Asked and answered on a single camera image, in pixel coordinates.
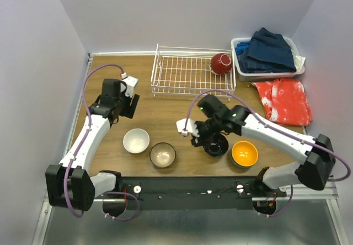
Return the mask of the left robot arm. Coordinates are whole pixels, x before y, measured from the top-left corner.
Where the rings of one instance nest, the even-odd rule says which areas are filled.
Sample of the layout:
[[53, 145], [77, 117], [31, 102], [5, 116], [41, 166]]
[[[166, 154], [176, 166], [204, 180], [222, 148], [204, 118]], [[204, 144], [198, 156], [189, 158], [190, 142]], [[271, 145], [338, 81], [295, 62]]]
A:
[[90, 177], [88, 170], [103, 137], [119, 117], [131, 119], [139, 95], [135, 93], [137, 78], [105, 79], [101, 95], [88, 107], [84, 125], [71, 149], [57, 165], [45, 172], [49, 203], [55, 207], [88, 211], [94, 199], [107, 194], [117, 198], [122, 193], [119, 172], [101, 171]]

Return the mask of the white bowl red outside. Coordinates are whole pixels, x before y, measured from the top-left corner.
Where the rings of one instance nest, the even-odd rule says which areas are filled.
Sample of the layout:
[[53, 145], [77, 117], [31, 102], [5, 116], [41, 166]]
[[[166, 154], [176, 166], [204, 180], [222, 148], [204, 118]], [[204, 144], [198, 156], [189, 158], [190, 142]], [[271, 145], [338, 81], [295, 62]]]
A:
[[210, 60], [210, 70], [217, 75], [224, 76], [232, 68], [232, 59], [228, 54], [219, 53]]

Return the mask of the brown glossy bowl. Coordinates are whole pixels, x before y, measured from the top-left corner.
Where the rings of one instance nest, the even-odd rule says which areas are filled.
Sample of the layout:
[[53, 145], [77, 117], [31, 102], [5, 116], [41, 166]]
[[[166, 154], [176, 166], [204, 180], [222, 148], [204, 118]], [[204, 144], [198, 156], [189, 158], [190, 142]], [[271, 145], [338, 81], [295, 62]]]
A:
[[157, 168], [167, 168], [171, 166], [177, 158], [174, 147], [166, 142], [155, 144], [150, 153], [149, 159]]

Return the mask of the white wire dish rack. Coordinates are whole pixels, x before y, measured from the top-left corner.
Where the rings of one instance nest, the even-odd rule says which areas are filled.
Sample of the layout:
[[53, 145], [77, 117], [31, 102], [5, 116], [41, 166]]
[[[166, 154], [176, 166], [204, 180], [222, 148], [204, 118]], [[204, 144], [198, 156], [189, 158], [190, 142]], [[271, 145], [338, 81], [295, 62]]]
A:
[[231, 50], [193, 47], [156, 46], [151, 73], [152, 93], [197, 95], [205, 90], [218, 89], [234, 92], [234, 68], [220, 76], [210, 68], [216, 54], [232, 56]]

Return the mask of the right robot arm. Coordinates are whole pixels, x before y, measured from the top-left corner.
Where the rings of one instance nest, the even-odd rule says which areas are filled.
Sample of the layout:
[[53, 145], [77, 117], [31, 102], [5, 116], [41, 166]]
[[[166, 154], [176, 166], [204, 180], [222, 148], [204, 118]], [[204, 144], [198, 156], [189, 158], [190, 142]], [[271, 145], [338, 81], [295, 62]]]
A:
[[181, 133], [192, 136], [194, 147], [204, 146], [221, 132], [260, 140], [291, 156], [295, 162], [279, 167], [263, 168], [254, 182], [254, 191], [267, 196], [285, 185], [303, 184], [313, 190], [323, 190], [336, 164], [329, 137], [309, 136], [270, 122], [246, 105], [227, 107], [209, 94], [198, 103], [206, 115], [205, 121], [185, 119]]

